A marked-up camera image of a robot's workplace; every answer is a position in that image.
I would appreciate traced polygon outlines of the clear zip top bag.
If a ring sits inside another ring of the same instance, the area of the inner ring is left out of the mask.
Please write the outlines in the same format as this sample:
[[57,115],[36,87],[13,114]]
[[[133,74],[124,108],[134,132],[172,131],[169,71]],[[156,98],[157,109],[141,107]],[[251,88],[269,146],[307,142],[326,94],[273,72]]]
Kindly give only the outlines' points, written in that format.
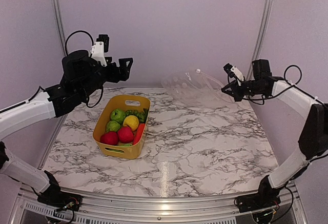
[[232,97],[222,93],[223,83],[200,69],[172,73],[161,84],[170,96],[187,106],[217,108],[234,103]]

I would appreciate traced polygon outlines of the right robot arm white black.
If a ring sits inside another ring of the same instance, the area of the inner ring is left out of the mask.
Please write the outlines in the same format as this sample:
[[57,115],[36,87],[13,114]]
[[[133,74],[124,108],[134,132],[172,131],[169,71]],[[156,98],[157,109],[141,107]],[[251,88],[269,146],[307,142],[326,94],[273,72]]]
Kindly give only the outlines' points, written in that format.
[[327,151],[327,106],[317,98],[307,94],[288,82],[283,77],[264,76],[254,80],[242,80],[236,77],[228,83],[222,92],[233,97],[234,101],[252,101],[255,95],[261,95],[262,101],[278,99],[296,112],[299,135],[294,135],[294,151],[272,173],[265,176],[257,193],[237,198],[238,205],[244,207],[247,202],[264,208],[268,203],[278,197],[281,189],[288,182],[298,178],[312,161],[325,157]]

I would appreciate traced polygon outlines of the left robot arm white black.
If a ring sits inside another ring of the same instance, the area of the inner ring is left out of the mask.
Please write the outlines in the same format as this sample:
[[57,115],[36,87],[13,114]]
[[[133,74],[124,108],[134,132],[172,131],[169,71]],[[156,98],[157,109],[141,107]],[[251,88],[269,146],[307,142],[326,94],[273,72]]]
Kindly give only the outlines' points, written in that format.
[[[1,141],[15,133],[23,133],[44,121],[58,119],[81,104],[90,104],[91,95],[104,90],[106,83],[127,81],[133,58],[118,63],[104,58],[101,64],[86,50],[77,50],[62,59],[63,76],[54,86],[38,90],[31,98],[1,110]],[[61,206],[65,195],[50,173],[25,162],[1,143],[1,174],[31,186],[54,206]]]

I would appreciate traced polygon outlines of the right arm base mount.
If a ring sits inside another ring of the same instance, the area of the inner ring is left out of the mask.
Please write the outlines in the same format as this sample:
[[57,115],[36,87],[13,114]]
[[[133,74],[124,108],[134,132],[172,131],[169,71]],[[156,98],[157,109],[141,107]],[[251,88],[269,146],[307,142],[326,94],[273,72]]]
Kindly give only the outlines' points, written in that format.
[[260,196],[258,193],[238,196],[234,199],[234,205],[240,213],[269,208],[280,204],[279,196]]

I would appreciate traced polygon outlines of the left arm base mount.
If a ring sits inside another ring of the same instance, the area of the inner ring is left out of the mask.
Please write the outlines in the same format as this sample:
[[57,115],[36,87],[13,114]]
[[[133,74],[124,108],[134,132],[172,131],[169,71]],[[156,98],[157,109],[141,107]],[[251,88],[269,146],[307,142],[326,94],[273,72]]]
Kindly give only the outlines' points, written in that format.
[[56,207],[56,211],[73,210],[78,211],[81,205],[82,196],[68,192],[44,192],[37,198],[38,202]]

